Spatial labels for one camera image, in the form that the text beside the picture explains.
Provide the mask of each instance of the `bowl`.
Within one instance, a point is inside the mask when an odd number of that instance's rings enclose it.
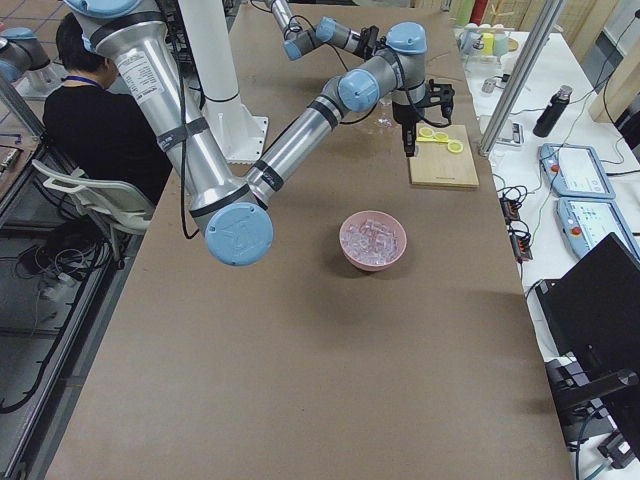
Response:
[[[340,247],[347,260],[365,272],[378,272],[396,263],[407,247],[407,234],[388,213],[357,212],[340,227]]]

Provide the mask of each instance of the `person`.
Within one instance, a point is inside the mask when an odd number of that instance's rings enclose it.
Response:
[[[45,100],[50,140],[89,178],[131,183],[156,205],[171,163],[133,97],[106,90],[118,77],[116,65],[84,48],[71,13],[58,27],[56,45],[69,76]]]

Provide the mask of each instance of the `computer monitor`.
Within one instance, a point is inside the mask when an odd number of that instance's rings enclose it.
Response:
[[[591,382],[623,369],[640,373],[640,263],[615,234],[536,293],[559,353],[572,352]],[[601,400],[640,458],[640,386]]]

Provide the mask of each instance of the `white chair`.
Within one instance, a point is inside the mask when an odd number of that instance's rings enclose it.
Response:
[[[101,214],[109,225],[111,247],[115,261],[120,260],[118,231],[132,235],[144,235],[155,210],[137,187],[118,180],[92,180],[84,177],[84,171],[76,168],[70,175],[46,166],[38,160],[33,166],[48,178],[44,186],[68,194],[81,215],[88,211]]]

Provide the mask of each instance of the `brown table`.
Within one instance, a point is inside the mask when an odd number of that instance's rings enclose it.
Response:
[[[454,121],[478,139],[446,14],[293,8],[426,25],[429,74],[454,79]],[[290,63],[281,41],[242,6],[243,100],[270,139],[341,73],[329,48]],[[399,129],[378,118],[339,128],[273,198],[274,245],[250,267],[183,239],[174,178],[49,479],[571,478],[487,161],[477,190],[410,187]],[[406,228],[389,270],[342,257],[338,227],[363,209]]]

